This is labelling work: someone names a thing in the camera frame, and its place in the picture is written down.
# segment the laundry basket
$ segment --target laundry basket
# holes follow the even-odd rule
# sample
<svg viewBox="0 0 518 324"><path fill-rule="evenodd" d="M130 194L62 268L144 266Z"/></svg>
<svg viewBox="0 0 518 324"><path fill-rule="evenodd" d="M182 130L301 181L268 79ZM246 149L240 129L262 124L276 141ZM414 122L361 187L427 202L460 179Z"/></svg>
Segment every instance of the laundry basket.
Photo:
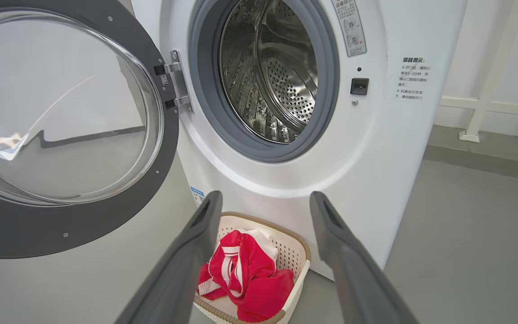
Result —
<svg viewBox="0 0 518 324"><path fill-rule="evenodd" d="M258 219L257 217L233 212L222 213L217 241L238 228L243 230L263 230L270 234L273 244L279 249L277 268L293 270L295 285L282 310L274 317L261 322L261 324L288 323L299 301L299 296L303 290L303 282L311 264L309 246L298 234L279 225ZM247 323L237 318L237 306L228 297L213 301L204 297L195 297L194 304L208 318L211 318L218 324Z"/></svg>

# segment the red and white garment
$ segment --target red and white garment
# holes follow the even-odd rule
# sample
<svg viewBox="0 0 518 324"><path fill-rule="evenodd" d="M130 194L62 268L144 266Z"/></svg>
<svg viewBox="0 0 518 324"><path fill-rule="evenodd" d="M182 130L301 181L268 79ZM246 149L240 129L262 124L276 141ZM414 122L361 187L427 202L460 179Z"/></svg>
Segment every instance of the red and white garment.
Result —
<svg viewBox="0 0 518 324"><path fill-rule="evenodd" d="M275 316L293 289L293 271L277 270L279 250L259 230L236 229L219 242L209 263L201 269L197 293L210 300L226 295L246 322Z"/></svg>

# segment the gray rubber seal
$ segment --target gray rubber seal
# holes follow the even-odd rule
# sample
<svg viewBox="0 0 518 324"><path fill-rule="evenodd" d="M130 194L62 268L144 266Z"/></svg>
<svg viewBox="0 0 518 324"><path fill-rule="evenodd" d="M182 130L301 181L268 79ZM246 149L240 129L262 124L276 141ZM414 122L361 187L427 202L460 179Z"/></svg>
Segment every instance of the gray rubber seal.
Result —
<svg viewBox="0 0 518 324"><path fill-rule="evenodd" d="M319 140L333 115L339 90L339 54L335 36L318 0L285 0L304 23L313 44L319 87L313 115L301 135L290 144L265 141L241 123L221 86L220 37L229 13L237 3L238 0L201 0L196 6L189 45L195 94L215 131L239 153L261 162L292 160Z"/></svg>

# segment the door hinge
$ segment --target door hinge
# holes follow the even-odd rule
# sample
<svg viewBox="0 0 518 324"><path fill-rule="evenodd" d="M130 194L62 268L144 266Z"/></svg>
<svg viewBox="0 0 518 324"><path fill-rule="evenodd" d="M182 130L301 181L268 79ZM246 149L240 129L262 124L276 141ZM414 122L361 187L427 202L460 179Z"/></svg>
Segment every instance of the door hinge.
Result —
<svg viewBox="0 0 518 324"><path fill-rule="evenodd" d="M191 98L185 84L185 76L183 75L183 63L179 50L171 51L171 64L165 64L164 70L173 79L175 85L175 99L172 107L180 107L186 109L189 113L193 112L191 106Z"/></svg>

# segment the brown basket rim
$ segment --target brown basket rim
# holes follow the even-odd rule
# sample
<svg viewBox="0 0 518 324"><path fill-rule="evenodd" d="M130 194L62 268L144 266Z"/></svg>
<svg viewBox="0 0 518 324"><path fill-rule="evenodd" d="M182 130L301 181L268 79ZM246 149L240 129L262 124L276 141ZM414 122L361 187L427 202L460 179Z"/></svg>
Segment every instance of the brown basket rim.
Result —
<svg viewBox="0 0 518 324"><path fill-rule="evenodd" d="M234 217L239 217L241 219L250 220L257 224L271 227L274 230L278 230L279 232L281 232L283 234L289 235L290 237L292 237L292 238L296 239L298 242L300 242L301 246L303 246L303 248L305 250L305 260L311 261L311 249L309 248L309 245L307 245L307 242L305 242L305 240L301 236L299 236L299 234L292 232L291 230L288 230L275 223L271 223L270 221L266 221L264 219L260 219L258 217L250 216L247 214L237 213L234 211L225 211L225 212L221 213L221 217L223 217L223 216L234 216ZM226 320L227 322L230 322L232 324L250 324L249 322L245 322L243 320L240 320L239 318L235 318L231 315L228 315L226 312L223 312L223 311L209 305L208 303L203 301L203 299L199 298L199 296L195 296L195 303L197 305L199 305L201 308L203 308L204 310L206 310L206 311L212 313L213 315L221 318L222 320ZM285 311L280 310L275 316L273 316L272 318L269 318L268 320L264 320L263 322L260 322L259 324L275 324L275 323L279 322L284 316L285 316Z"/></svg>

